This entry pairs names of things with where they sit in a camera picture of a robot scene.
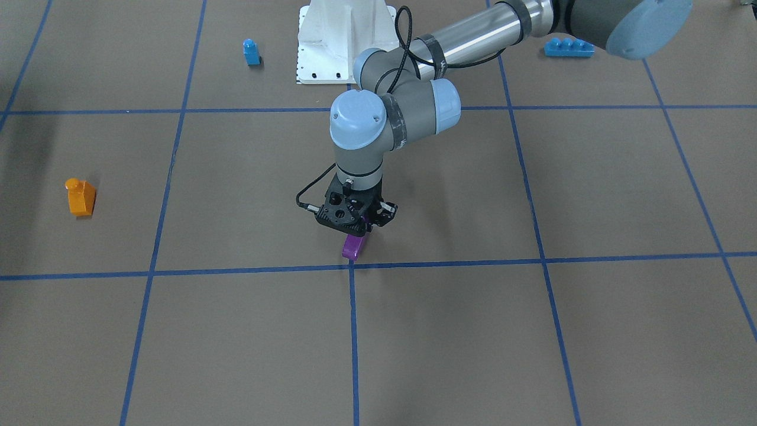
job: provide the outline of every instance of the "purple block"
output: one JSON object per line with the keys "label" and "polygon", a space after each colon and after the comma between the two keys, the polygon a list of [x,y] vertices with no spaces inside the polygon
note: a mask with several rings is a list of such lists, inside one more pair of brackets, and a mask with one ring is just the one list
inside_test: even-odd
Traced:
{"label": "purple block", "polygon": [[357,260],[357,256],[360,255],[360,249],[363,248],[366,238],[367,236],[347,235],[347,239],[344,241],[344,247],[341,250],[342,257],[350,260]]}

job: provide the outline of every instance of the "blue tape line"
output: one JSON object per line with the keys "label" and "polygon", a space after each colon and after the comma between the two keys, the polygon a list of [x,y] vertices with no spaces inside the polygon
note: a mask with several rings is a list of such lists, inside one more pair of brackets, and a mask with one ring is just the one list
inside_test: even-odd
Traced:
{"label": "blue tape line", "polygon": [[681,157],[681,161],[684,163],[686,174],[689,176],[689,181],[691,182],[691,186],[694,188],[694,193],[696,194],[696,200],[699,202],[699,206],[702,209],[702,213],[705,215],[705,219],[707,220],[707,226],[710,229],[710,233],[712,233],[712,239],[715,240],[715,245],[718,247],[718,253],[720,254],[723,260],[723,266],[725,266],[725,270],[728,273],[728,278],[731,280],[731,286],[733,286],[734,292],[736,293],[736,297],[739,299],[739,304],[741,304],[741,309],[744,312],[744,316],[746,316],[746,322],[749,324],[749,328],[752,330],[752,337],[754,337],[755,342],[757,342],[757,327],[755,326],[755,322],[752,319],[752,315],[749,313],[749,307],[746,306],[746,301],[744,300],[744,296],[741,293],[739,284],[736,282],[736,277],[734,276],[734,273],[731,270],[731,264],[728,263],[728,257],[725,255],[725,251],[723,250],[723,246],[720,242],[720,238],[718,237],[718,233],[715,231],[715,225],[712,223],[712,219],[710,218],[710,215],[707,212],[707,206],[705,205],[704,197],[702,197],[702,193],[699,191],[699,186],[696,184],[696,179],[694,179],[694,174],[691,171],[691,166],[689,166],[689,161],[686,159],[686,155],[684,154],[684,149],[681,146],[681,141],[678,139],[678,134],[675,132],[675,128],[673,127],[673,121],[670,118],[668,109],[665,107],[665,103],[662,101],[662,95],[660,95],[660,91],[657,88],[657,82],[655,82],[655,78],[652,75],[652,69],[650,68],[650,65],[646,62],[646,59],[643,59],[642,62],[644,63],[646,74],[647,76],[649,76],[650,82],[652,83],[652,88],[655,91],[657,100],[660,106],[662,107],[662,113],[665,115],[665,121],[668,122],[668,128],[670,129],[670,133],[673,136],[673,142],[675,142],[675,147],[678,150],[678,154]]}
{"label": "blue tape line", "polygon": [[515,111],[544,111],[555,109],[660,109],[659,105],[520,105]]}
{"label": "blue tape line", "polygon": [[573,407],[573,417],[575,419],[576,426],[581,426],[581,413],[578,410],[578,399],[575,395],[575,388],[573,386],[573,375],[570,369],[570,362],[568,361],[568,352],[565,349],[565,340],[562,338],[562,326],[560,325],[560,317],[557,312],[557,304],[555,302],[555,295],[552,289],[552,280],[550,279],[550,270],[547,267],[547,257],[544,254],[544,245],[541,239],[541,232],[539,231],[539,221],[536,216],[536,208],[534,207],[534,197],[531,193],[531,184],[528,182],[528,171],[526,170],[525,160],[523,158],[523,149],[520,143],[520,135],[518,134],[518,125],[516,123],[516,115],[512,109],[512,100],[510,99],[510,90],[507,85],[507,75],[505,74],[505,65],[502,62],[502,58],[497,58],[500,64],[500,74],[502,77],[502,86],[505,90],[505,99],[507,100],[508,113],[510,116],[510,123],[512,125],[512,135],[515,139],[516,149],[518,151],[518,163],[520,163],[521,171],[523,173],[523,185],[525,187],[526,198],[528,198],[528,205],[531,208],[531,219],[534,222],[534,235],[536,236],[536,244],[539,248],[539,258],[541,263],[541,269],[544,274],[544,283],[547,285],[547,295],[550,298],[550,309],[552,310],[552,319],[555,324],[555,333],[557,335],[557,343],[560,349],[560,357],[562,358],[562,368],[565,371],[565,382],[568,385],[568,393],[570,395],[571,405]]}
{"label": "blue tape line", "polygon": [[145,298],[142,300],[142,311],[139,315],[139,326],[137,327],[137,335],[134,340],[134,352],[132,354],[132,363],[129,367],[129,380],[126,382],[126,392],[123,395],[123,407],[121,409],[120,426],[126,426],[126,417],[129,414],[129,404],[131,402],[132,387],[134,384],[134,376],[137,369],[137,361],[139,360],[139,348],[142,345],[142,331],[145,328],[145,319],[147,318],[147,310],[150,302],[150,292],[152,289],[152,280],[155,273],[155,265],[157,263],[157,254],[160,249],[160,238],[163,234],[163,224],[166,218],[166,210],[168,207],[168,195],[171,191],[171,176],[173,174],[173,166],[176,163],[176,152],[179,149],[179,141],[182,137],[182,127],[184,125],[185,111],[187,108],[187,102],[189,100],[189,91],[192,88],[192,74],[195,71],[195,61],[197,60],[197,51],[200,48],[200,38],[202,35],[202,24],[205,19],[205,8],[207,7],[207,0],[202,0],[202,7],[200,9],[200,17],[197,24],[197,33],[195,34],[195,46],[192,49],[192,59],[189,62],[189,71],[187,72],[187,80],[184,88],[184,98],[182,100],[182,112],[179,115],[179,123],[176,126],[176,138],[173,141],[173,151],[171,152],[171,162],[168,166],[168,176],[166,177],[166,187],[163,194],[163,203],[160,207],[160,217],[157,222],[157,230],[155,231],[155,242],[153,246],[152,257],[150,260],[150,270],[147,278],[147,284],[145,285]]}
{"label": "blue tape line", "polygon": [[186,269],[178,271],[155,271],[155,277],[181,277],[187,275],[265,274],[271,272],[339,271],[348,265],[273,266],[261,268]]}
{"label": "blue tape line", "polygon": [[330,108],[190,108],[187,114],[227,113],[227,112],[315,112],[330,111]]}
{"label": "blue tape line", "polygon": [[447,268],[450,266],[487,266],[487,265],[533,265],[541,263],[540,259],[504,259],[504,260],[462,260],[446,262],[395,262],[363,263],[355,265],[356,269],[392,269],[392,268]]}
{"label": "blue tape line", "polygon": [[594,256],[577,258],[547,258],[547,263],[591,263],[591,262],[632,262],[649,260],[675,260],[688,258],[719,258],[720,253],[681,253],[672,255],[626,255]]}
{"label": "blue tape line", "polygon": [[28,280],[71,280],[89,278],[125,278],[147,277],[147,271],[126,272],[82,272],[73,274],[30,274],[30,275],[0,275],[0,281],[28,281]]}
{"label": "blue tape line", "polygon": [[757,105],[665,105],[667,109],[751,109]]}
{"label": "blue tape line", "polygon": [[80,109],[70,111],[10,111],[8,115],[178,114],[181,111],[181,109]]}
{"label": "blue tape line", "polygon": [[354,426],[360,426],[360,392],[357,368],[357,307],[355,300],[355,262],[350,260],[350,328],[352,330],[352,416]]}
{"label": "blue tape line", "polygon": [[463,106],[460,109],[463,111],[499,111],[507,109],[506,105],[473,105],[473,106]]}
{"label": "blue tape line", "polygon": [[726,252],[725,255],[729,258],[748,258],[756,257],[757,252]]}
{"label": "blue tape line", "polygon": [[147,307],[150,304],[150,292],[152,291],[152,277],[147,278],[145,285],[145,295],[142,298],[142,310],[139,312],[139,324],[137,324],[137,335],[134,339],[134,351],[132,352],[132,362],[129,365],[129,377],[126,379],[126,391],[123,393],[123,406],[121,406],[121,418],[119,426],[126,426],[126,417],[129,414],[129,403],[132,399],[132,389],[134,388],[134,376],[137,372],[137,361],[139,360],[139,348],[142,346],[142,333],[145,331],[145,319],[147,318]]}
{"label": "blue tape line", "polygon": [[0,117],[0,132],[2,132],[2,128],[5,126],[5,120],[8,119],[8,112],[11,110],[13,103],[16,101],[16,95],[18,95],[18,90],[19,88],[21,88],[21,81],[23,80],[23,76],[26,74],[26,69],[29,67],[29,63],[32,60],[34,49],[37,49],[37,43],[39,42],[39,37],[42,36],[42,30],[45,28],[45,23],[47,22],[47,16],[50,14],[51,7],[52,0],[48,0],[48,4],[45,6],[45,12],[42,14],[42,19],[39,21],[39,27],[37,27],[37,32],[34,35],[32,45],[31,47],[29,47],[29,53],[26,54],[26,58],[23,60],[23,65],[21,65],[21,71],[18,73],[16,84],[13,85],[11,97],[8,98],[8,103],[5,105],[5,112],[3,113],[2,117]]}
{"label": "blue tape line", "polygon": [[[464,111],[499,111],[506,110],[506,105],[469,105],[463,106]],[[550,111],[561,109],[660,109],[659,105],[514,105],[515,111]],[[757,105],[666,105],[667,109],[754,109]],[[41,110],[41,111],[7,111],[8,115],[106,115],[106,114],[224,114],[241,112],[318,112],[329,111],[321,107],[297,108],[187,108],[178,109],[83,109],[83,110]]]}
{"label": "blue tape line", "polygon": [[[729,258],[757,257],[757,252],[726,252]],[[591,263],[591,262],[644,262],[655,260],[676,260],[692,258],[719,258],[720,253],[678,253],[669,255],[618,255],[618,256],[589,256],[575,258],[545,258],[546,263]],[[442,262],[395,262],[395,263],[366,263],[354,265],[356,270],[393,269],[393,268],[449,268],[451,266],[497,266],[497,265],[539,265],[540,258],[502,259],[502,260],[472,260],[472,261],[442,261]],[[123,278],[123,277],[183,277],[192,275],[221,275],[221,274],[265,274],[273,272],[312,272],[312,271],[343,271],[349,265],[305,265],[305,266],[263,266],[256,268],[218,268],[218,269],[169,269],[155,271],[125,271],[125,272],[80,272],[71,274],[27,274],[0,275],[0,281],[26,280],[72,280],[88,278]]]}

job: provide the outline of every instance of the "blue lego brick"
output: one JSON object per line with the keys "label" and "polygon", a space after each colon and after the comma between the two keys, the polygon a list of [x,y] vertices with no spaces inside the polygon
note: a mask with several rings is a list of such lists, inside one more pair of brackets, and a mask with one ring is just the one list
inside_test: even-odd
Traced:
{"label": "blue lego brick", "polygon": [[594,45],[584,40],[551,39],[544,45],[547,56],[561,56],[564,58],[591,58],[594,55]]}
{"label": "blue lego brick", "polygon": [[260,55],[257,53],[257,44],[252,39],[246,39],[243,46],[245,47],[245,60],[247,65],[260,65]]}

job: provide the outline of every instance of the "robotic arm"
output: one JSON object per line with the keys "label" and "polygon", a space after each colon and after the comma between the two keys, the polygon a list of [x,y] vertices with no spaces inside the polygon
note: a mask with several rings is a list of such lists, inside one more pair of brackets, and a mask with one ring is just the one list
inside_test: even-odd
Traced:
{"label": "robotic arm", "polygon": [[[645,58],[673,38],[691,7],[692,0],[506,0],[390,52],[367,49],[354,64],[361,90],[342,93],[331,107],[337,171],[326,200],[321,206],[299,201],[316,180],[298,194],[298,205],[319,223],[353,236],[384,226],[397,212],[382,198],[384,154],[459,120],[460,97],[444,79],[450,69],[483,63],[529,36],[552,32],[611,55]],[[412,28],[407,8],[397,18],[403,9]]]}

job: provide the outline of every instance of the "orange block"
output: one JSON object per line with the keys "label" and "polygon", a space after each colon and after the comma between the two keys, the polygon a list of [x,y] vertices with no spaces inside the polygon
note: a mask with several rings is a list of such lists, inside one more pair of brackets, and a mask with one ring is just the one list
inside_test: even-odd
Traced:
{"label": "orange block", "polygon": [[97,190],[86,180],[75,177],[66,180],[68,190],[68,208],[74,216],[91,216],[95,207],[95,193]]}

